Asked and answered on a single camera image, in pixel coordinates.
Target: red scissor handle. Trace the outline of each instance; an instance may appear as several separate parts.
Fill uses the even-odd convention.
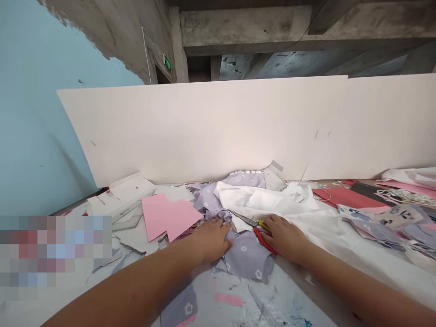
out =
[[[254,228],[254,233],[256,234],[256,237],[258,238],[258,240],[259,240],[259,242],[264,246],[264,247],[266,247],[269,251],[271,251],[272,253],[274,253],[274,254],[277,254],[277,255],[280,255],[280,254],[278,254],[277,253],[277,251],[276,250],[274,250],[272,247],[270,247],[264,240],[263,240],[263,238],[262,238],[262,236],[260,235],[260,231],[259,231],[259,229],[258,228]]]

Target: scissor blade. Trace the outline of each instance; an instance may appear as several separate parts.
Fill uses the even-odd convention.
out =
[[[257,222],[248,219],[247,217],[241,215],[240,213],[234,212],[233,210],[227,209],[229,212],[233,213],[236,217],[241,218],[243,221],[245,221],[248,225],[256,227],[258,225]]]

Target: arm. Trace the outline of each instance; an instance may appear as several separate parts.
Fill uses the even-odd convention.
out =
[[[94,286],[68,304],[43,327],[140,326],[159,309],[169,292],[203,262],[223,256],[230,224],[212,219],[196,232],[170,244]]]
[[[436,312],[369,277],[310,242],[282,217],[265,219],[272,237],[262,238],[287,260],[324,283],[370,326],[432,326]]]

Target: white board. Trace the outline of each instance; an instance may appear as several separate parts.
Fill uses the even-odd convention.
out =
[[[372,178],[436,165],[436,74],[59,90],[98,187],[219,180],[281,164],[285,179]]]
[[[305,179],[436,166],[436,74],[354,78]]]
[[[300,179],[346,76],[59,90],[98,187],[211,181],[273,160]]]

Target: hand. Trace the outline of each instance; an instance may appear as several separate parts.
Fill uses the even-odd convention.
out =
[[[289,261],[301,264],[308,246],[311,244],[304,233],[285,218],[272,215],[265,219],[272,237],[261,232],[264,241]]]
[[[223,225],[222,219],[205,221],[188,238],[192,241],[193,252],[198,253],[200,262],[212,262],[222,257],[232,246],[232,241],[225,239],[230,224]]]

